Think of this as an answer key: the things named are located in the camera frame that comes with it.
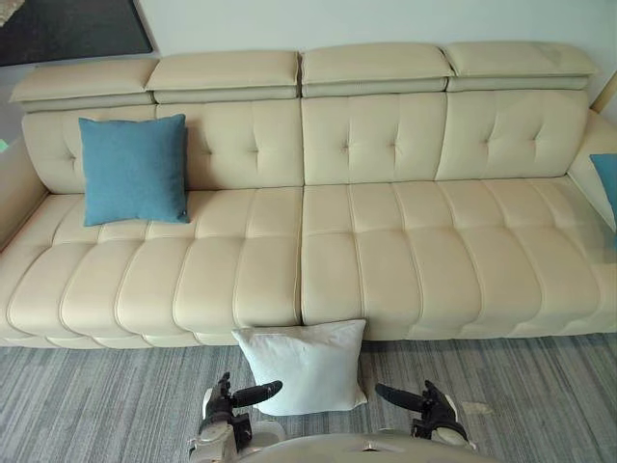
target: gray carpet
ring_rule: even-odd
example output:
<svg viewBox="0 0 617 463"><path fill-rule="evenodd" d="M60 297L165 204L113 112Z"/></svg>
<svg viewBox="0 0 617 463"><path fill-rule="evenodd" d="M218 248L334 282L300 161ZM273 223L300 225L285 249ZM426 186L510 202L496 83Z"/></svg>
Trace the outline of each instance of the gray carpet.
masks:
<svg viewBox="0 0 617 463"><path fill-rule="evenodd" d="M238 347L0 348L0 461L186 461L203 393L225 370L234 389L252 384ZM372 390L381 381L419 391L429 378L459 403L485 454L616 460L617 335L366 343L360 375L367 405L279 422L292 437L409 428L412 416Z"/></svg>

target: white pillow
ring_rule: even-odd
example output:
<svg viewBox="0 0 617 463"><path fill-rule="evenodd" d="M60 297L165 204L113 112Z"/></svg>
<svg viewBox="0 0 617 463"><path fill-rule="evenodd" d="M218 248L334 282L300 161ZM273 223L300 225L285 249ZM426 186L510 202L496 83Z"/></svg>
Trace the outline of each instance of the white pillow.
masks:
<svg viewBox="0 0 617 463"><path fill-rule="evenodd" d="M358 386L365 320L315 326L233 331L256 384L282 381L274 397L255 407L268 415L351 410L366 403Z"/></svg>

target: throw pillow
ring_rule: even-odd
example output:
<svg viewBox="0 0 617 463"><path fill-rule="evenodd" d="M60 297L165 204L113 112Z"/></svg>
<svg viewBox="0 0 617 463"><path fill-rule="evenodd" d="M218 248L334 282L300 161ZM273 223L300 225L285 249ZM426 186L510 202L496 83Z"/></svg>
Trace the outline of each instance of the throw pillow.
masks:
<svg viewBox="0 0 617 463"><path fill-rule="evenodd" d="M615 217L617 222L617 153L592 154L589 157L598 172L608 202L613 208L613 217ZM613 244L617 248L617 235Z"/></svg>
<svg viewBox="0 0 617 463"><path fill-rule="evenodd" d="M365 403L358 386L365 323L351 320L233 331L256 384L282 381L281 391L255 408L285 416L351 410Z"/></svg>
<svg viewBox="0 0 617 463"><path fill-rule="evenodd" d="M184 120L79 119L86 176L85 225L126 219L187 223Z"/></svg>

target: white wall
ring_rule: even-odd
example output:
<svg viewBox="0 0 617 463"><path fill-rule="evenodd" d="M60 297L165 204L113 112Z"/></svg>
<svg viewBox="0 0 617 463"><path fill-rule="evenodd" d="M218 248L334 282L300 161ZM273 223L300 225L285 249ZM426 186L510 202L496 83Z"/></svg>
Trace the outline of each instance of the white wall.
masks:
<svg viewBox="0 0 617 463"><path fill-rule="evenodd" d="M617 68L617 0L135 0L161 55L371 41L563 41L601 68L593 98ZM29 67L0 68L0 137L18 134L7 104ZM617 123L617 102L607 115Z"/></svg>

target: leather upholstery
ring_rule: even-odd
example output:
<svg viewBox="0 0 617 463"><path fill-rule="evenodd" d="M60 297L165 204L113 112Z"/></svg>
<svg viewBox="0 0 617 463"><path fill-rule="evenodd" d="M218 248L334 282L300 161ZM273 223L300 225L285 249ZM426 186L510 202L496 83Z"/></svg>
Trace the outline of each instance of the leather upholstery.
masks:
<svg viewBox="0 0 617 463"><path fill-rule="evenodd" d="M447 94L436 179L563 176L586 119L584 91Z"/></svg>
<svg viewBox="0 0 617 463"><path fill-rule="evenodd" d="M568 176L615 232L617 228L613 209L608 202L596 168L589 159L590 154L611 152L617 152L617 129L602 119L598 113L590 110L585 137L577 157L568 169Z"/></svg>
<svg viewBox="0 0 617 463"><path fill-rule="evenodd" d="M83 193L78 119L143 121L185 114L187 187L302 186L298 99L95 108L27 114L23 132L37 172L56 194Z"/></svg>
<svg viewBox="0 0 617 463"><path fill-rule="evenodd" d="M444 93L303 99L307 185L433 179L445 112Z"/></svg>
<svg viewBox="0 0 617 463"><path fill-rule="evenodd" d="M23 139L18 139L0 153L0 251L46 194Z"/></svg>
<svg viewBox="0 0 617 463"><path fill-rule="evenodd" d="M450 77L448 92L475 90L582 90L589 77L566 75L553 77Z"/></svg>
<svg viewBox="0 0 617 463"><path fill-rule="evenodd" d="M460 41L443 48L460 77L591 75L598 69L567 43Z"/></svg>
<svg viewBox="0 0 617 463"><path fill-rule="evenodd" d="M154 105L26 114L21 122L26 146L37 174L52 193L85 191L79 118L144 121L154 118Z"/></svg>
<svg viewBox="0 0 617 463"><path fill-rule="evenodd" d="M168 103L185 102L174 101L170 91L253 89L259 99L266 99L281 97L291 89L295 97L297 73L295 51L193 53L161 58L148 80L148 89L166 91Z"/></svg>
<svg viewBox="0 0 617 463"><path fill-rule="evenodd" d="M209 103L213 101L253 101L258 99L289 99L298 96L296 87L255 87L246 89L157 90L159 103Z"/></svg>
<svg viewBox="0 0 617 463"><path fill-rule="evenodd" d="M617 253L567 178L307 186L306 324L369 340L617 329Z"/></svg>
<svg viewBox="0 0 617 463"><path fill-rule="evenodd" d="M443 49L455 75L449 92L474 90L581 90L598 69L578 48L565 43L476 41Z"/></svg>
<svg viewBox="0 0 617 463"><path fill-rule="evenodd" d="M301 188L189 193L191 223L83 227L49 196L0 259L0 338L19 345L232 342L300 324Z"/></svg>
<svg viewBox="0 0 617 463"><path fill-rule="evenodd" d="M152 92L126 95L80 96L64 99L38 99L21 101L21 107L26 113L39 111L65 111L84 108L113 108L115 106L134 106L137 104L152 104Z"/></svg>
<svg viewBox="0 0 617 463"><path fill-rule="evenodd" d="M92 107L76 105L77 102L92 104L88 97L110 95L118 106L135 104L133 98L135 94L146 92L146 83L156 62L143 58L36 68L15 86L11 102L60 100L54 103L55 109L60 109L61 100L67 99L67 106L62 109L74 109Z"/></svg>
<svg viewBox="0 0 617 463"><path fill-rule="evenodd" d="M185 114L187 186L192 190L302 186L298 99L162 104Z"/></svg>
<svg viewBox="0 0 617 463"><path fill-rule="evenodd" d="M304 96L362 95L368 93L367 83L375 93L438 92L448 75L452 70L442 52L424 43L342 45L303 53Z"/></svg>

